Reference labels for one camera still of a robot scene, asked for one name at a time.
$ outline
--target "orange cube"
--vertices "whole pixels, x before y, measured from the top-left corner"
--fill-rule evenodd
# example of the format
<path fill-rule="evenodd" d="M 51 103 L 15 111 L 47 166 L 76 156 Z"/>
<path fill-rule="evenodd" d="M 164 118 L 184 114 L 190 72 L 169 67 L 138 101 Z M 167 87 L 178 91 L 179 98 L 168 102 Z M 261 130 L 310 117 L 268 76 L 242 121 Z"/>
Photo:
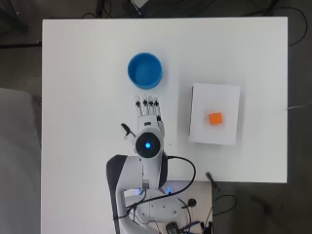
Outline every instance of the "orange cube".
<path fill-rule="evenodd" d="M 217 113 L 209 114 L 209 121 L 210 121 L 211 125 L 220 125 L 220 124 L 222 124 L 223 123 L 222 113 L 221 112 L 217 112 Z"/>

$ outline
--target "blue light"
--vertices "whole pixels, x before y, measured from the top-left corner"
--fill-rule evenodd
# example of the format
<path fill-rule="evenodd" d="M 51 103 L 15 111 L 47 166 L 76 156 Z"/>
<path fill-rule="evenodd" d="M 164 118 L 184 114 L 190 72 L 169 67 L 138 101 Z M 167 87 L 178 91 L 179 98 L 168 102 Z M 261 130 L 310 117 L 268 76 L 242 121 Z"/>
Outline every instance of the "blue light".
<path fill-rule="evenodd" d="M 150 143 L 147 142 L 147 143 L 145 144 L 145 148 L 150 148 Z"/>

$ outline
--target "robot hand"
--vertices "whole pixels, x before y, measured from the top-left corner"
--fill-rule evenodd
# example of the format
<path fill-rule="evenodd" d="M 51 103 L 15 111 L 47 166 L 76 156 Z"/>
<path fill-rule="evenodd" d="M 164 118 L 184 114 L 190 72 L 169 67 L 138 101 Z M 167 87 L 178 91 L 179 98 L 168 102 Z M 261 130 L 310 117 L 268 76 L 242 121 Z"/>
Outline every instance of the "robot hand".
<path fill-rule="evenodd" d="M 139 97 L 136 96 L 136 113 L 137 113 L 137 132 L 140 134 L 146 129 L 156 129 L 160 131 L 162 138 L 165 137 L 164 124 L 161 118 L 160 105 L 158 99 L 152 96 L 143 96 L 143 101 L 140 103 Z M 136 135 L 130 130 L 126 124 L 121 124 L 126 135 L 124 139 L 128 140 L 131 144 L 136 143 Z"/>
<path fill-rule="evenodd" d="M 164 153 L 165 129 L 161 118 L 158 99 L 143 96 L 140 103 L 136 96 L 137 135 L 126 124 L 122 124 L 126 132 L 125 139 L 135 146 L 135 153 L 141 157 L 143 169 L 143 188 L 158 189 L 163 183 L 162 168 L 167 157 Z"/>

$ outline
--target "blue bowl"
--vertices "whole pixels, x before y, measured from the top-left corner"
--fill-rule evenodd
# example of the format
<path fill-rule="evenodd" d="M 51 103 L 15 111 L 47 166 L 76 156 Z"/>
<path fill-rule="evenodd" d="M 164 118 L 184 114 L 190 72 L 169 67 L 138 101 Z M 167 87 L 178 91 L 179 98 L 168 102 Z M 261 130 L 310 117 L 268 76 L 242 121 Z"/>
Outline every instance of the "blue bowl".
<path fill-rule="evenodd" d="M 137 54 L 129 62 L 128 75 L 139 88 L 153 89 L 163 77 L 162 63 L 152 54 Z"/>

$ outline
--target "white robot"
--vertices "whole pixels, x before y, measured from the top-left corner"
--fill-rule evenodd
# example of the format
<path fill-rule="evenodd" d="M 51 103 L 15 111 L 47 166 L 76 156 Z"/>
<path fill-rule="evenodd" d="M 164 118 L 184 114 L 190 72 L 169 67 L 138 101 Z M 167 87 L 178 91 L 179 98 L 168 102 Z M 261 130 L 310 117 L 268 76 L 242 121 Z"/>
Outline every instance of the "white robot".
<path fill-rule="evenodd" d="M 137 225 L 129 218 L 124 191 L 159 189 L 167 181 L 168 157 L 164 153 L 165 129 L 157 98 L 136 97 L 137 132 L 122 124 L 125 139 L 132 143 L 138 156 L 116 155 L 106 164 L 116 234 L 158 234 L 155 229 Z"/>

